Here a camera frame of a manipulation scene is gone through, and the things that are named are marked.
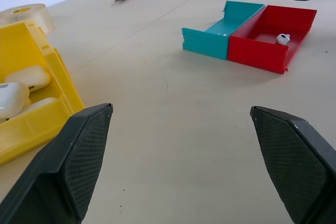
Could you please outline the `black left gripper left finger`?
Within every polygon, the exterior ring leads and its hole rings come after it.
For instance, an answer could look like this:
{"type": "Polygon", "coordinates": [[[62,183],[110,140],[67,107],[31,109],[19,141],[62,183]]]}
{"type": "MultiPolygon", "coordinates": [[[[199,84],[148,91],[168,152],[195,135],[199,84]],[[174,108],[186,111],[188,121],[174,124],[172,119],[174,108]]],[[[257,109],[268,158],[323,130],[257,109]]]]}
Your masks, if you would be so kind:
{"type": "Polygon", "coordinates": [[[72,115],[0,203],[0,224],[81,224],[106,149],[111,103],[72,115]]]}

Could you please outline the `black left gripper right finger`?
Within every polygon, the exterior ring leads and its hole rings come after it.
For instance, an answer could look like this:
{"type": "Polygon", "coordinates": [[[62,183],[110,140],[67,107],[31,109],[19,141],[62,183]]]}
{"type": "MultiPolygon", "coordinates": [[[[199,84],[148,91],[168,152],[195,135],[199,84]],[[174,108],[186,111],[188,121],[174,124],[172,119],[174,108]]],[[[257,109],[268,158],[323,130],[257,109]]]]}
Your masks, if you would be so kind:
{"type": "Polygon", "coordinates": [[[294,224],[336,224],[336,150],[308,121],[250,110],[270,179],[294,224]]]}

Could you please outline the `yellow plastic bin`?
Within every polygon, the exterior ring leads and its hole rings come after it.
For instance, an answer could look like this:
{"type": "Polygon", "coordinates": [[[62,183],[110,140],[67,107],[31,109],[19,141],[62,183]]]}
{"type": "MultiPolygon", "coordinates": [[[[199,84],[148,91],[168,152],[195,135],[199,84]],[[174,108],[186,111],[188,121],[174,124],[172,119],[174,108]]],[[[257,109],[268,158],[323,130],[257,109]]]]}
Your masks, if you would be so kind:
{"type": "Polygon", "coordinates": [[[51,141],[85,107],[60,53],[32,19],[0,27],[0,83],[29,67],[42,67],[50,76],[29,95],[32,104],[44,104],[0,123],[0,166],[51,141]]]}

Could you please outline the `white earbud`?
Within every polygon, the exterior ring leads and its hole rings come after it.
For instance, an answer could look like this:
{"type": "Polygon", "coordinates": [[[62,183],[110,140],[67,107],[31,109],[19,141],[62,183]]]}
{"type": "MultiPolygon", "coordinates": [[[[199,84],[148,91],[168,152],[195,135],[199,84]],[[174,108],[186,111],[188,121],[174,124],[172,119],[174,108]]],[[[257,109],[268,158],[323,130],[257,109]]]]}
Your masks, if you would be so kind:
{"type": "Polygon", "coordinates": [[[290,35],[289,34],[279,34],[276,37],[276,43],[279,45],[287,46],[290,43],[290,35]]]}

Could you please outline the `teal plastic open tray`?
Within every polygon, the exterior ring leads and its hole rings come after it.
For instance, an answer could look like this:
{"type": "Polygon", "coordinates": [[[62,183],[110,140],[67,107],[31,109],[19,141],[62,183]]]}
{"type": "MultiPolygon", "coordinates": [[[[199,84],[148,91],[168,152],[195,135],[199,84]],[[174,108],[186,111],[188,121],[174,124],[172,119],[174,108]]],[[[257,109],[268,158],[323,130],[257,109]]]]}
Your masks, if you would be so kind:
{"type": "Polygon", "coordinates": [[[266,7],[265,4],[226,1],[223,18],[205,31],[182,28],[184,50],[226,60],[230,36],[266,7]]]}

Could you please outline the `red plastic open tray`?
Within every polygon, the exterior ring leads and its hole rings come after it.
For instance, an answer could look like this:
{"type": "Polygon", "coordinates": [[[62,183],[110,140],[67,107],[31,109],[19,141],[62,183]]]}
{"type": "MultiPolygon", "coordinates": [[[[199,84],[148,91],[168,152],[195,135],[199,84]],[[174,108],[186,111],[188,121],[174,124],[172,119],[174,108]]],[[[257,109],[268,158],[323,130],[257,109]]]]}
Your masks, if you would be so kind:
{"type": "Polygon", "coordinates": [[[283,74],[309,33],[315,9],[268,5],[229,39],[227,59],[283,74]],[[276,43],[279,34],[289,34],[287,46],[276,43]]]}

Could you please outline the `clear adhesive tape roll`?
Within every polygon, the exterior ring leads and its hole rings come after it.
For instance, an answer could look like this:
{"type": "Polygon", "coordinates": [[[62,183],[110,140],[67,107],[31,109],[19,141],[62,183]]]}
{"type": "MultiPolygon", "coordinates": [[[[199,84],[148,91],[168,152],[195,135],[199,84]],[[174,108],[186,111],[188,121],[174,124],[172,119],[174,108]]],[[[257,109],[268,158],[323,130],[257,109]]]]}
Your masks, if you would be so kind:
{"type": "Polygon", "coordinates": [[[55,25],[45,4],[28,4],[1,11],[0,27],[28,19],[33,19],[44,34],[55,30],[55,25]]]}

